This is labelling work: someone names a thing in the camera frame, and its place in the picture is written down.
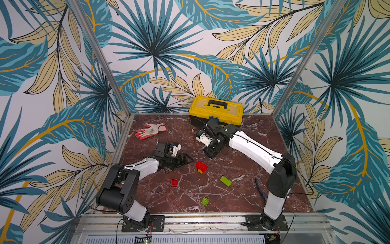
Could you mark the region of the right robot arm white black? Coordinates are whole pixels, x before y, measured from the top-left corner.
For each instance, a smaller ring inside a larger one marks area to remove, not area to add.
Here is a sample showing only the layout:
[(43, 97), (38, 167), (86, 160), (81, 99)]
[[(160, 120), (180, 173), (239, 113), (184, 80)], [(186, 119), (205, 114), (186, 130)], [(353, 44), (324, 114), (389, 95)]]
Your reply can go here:
[(209, 120), (197, 133), (196, 140), (205, 145), (204, 154), (208, 158), (216, 157), (225, 146), (229, 146), (255, 161), (269, 174), (266, 205), (257, 225), (274, 230), (277, 221), (282, 219), (285, 201), (297, 180), (294, 157), (275, 152), (246, 135), (239, 127), (232, 124), (221, 126), (216, 120)]

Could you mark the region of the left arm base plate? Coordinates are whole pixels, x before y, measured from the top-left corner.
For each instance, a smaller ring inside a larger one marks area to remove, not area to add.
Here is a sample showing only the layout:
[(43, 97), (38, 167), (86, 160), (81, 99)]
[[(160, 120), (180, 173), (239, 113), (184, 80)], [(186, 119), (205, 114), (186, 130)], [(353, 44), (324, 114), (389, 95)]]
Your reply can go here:
[(163, 232), (165, 226), (164, 215), (146, 215), (140, 222), (132, 220), (128, 217), (123, 218), (122, 232)]

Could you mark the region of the green square lego brick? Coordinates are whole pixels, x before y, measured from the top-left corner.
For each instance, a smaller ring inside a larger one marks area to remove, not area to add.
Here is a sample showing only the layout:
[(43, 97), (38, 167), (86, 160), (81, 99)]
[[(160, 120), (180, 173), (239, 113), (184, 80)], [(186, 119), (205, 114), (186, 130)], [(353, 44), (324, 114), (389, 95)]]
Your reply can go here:
[(208, 198), (206, 198), (206, 197), (204, 197), (203, 199), (202, 199), (202, 201), (201, 201), (201, 203), (204, 205), (204, 206), (207, 206), (208, 204), (209, 204), (209, 199)]

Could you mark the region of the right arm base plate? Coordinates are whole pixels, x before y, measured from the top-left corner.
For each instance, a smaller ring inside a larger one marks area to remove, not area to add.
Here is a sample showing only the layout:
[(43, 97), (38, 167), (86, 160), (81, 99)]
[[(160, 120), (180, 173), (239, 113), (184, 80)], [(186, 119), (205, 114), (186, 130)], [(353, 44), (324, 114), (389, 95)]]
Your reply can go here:
[(264, 215), (245, 215), (242, 226), (248, 231), (287, 231), (288, 225), (284, 215), (280, 215), (276, 220), (272, 220)]

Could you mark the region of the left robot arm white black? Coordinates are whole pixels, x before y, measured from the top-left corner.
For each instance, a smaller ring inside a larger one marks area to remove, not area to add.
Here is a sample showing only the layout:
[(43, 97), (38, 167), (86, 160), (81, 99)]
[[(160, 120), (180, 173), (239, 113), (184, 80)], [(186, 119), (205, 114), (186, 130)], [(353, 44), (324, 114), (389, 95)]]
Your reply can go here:
[(194, 161), (180, 150), (178, 143), (161, 142), (149, 157), (137, 163), (112, 166), (96, 196), (97, 205), (122, 214), (123, 222), (137, 231), (149, 230), (152, 224), (150, 211), (136, 200), (138, 183), (162, 169), (170, 172)]

